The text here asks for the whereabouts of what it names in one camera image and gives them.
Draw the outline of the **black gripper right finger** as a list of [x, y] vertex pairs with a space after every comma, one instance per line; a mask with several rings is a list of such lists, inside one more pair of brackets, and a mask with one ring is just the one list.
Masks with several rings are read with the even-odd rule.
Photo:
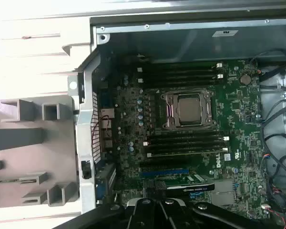
[[272, 229], [269, 219], [248, 219], [206, 202], [182, 206], [176, 199], [159, 202], [170, 229]]

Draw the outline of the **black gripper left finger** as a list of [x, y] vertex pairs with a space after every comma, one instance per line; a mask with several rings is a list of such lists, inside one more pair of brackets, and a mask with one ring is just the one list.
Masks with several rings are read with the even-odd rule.
[[57, 229], [153, 229], [156, 202], [148, 198], [135, 198], [124, 207], [105, 204], [75, 217]]

